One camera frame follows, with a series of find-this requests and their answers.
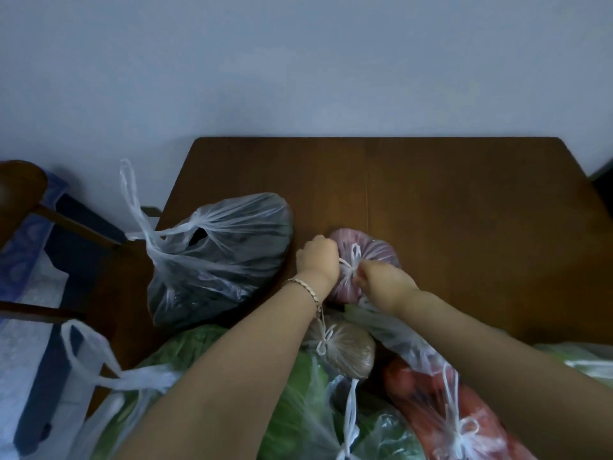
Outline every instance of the right arm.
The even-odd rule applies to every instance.
[[[611,389],[419,290],[391,265],[363,261],[355,281],[425,338],[538,459],[613,458]]]

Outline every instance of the gold bracelet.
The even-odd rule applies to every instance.
[[[290,282],[295,282],[296,284],[300,284],[302,287],[306,289],[306,291],[309,294],[311,294],[311,297],[313,297],[313,300],[315,301],[315,305],[317,306],[316,317],[318,319],[323,318],[324,311],[321,308],[321,303],[319,302],[319,298],[317,294],[315,293],[315,291],[313,291],[313,289],[311,289],[311,286],[305,283],[302,279],[298,279],[298,278],[289,278],[283,283],[283,285],[286,285],[287,283],[290,283]]]

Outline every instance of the white wall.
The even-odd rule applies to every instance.
[[[201,135],[555,135],[613,157],[613,0],[0,0],[0,158],[132,228]],[[202,168],[203,175],[212,168]]]

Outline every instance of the wooden chair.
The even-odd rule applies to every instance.
[[[142,241],[120,244],[90,228],[46,208],[41,204],[47,188],[47,175],[26,161],[0,163],[0,248],[11,238],[23,220],[35,213],[111,250],[84,311],[50,309],[36,305],[0,302],[0,317],[63,323],[68,319],[84,321],[110,342],[119,364],[133,368],[154,352],[169,334],[153,326],[147,310],[147,285],[153,264]],[[95,393],[91,410],[107,391]]]

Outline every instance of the brown table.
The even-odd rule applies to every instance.
[[[265,191],[294,212],[290,258],[353,227],[390,242],[422,289],[521,340],[613,343],[613,222],[557,138],[199,138],[159,229]]]

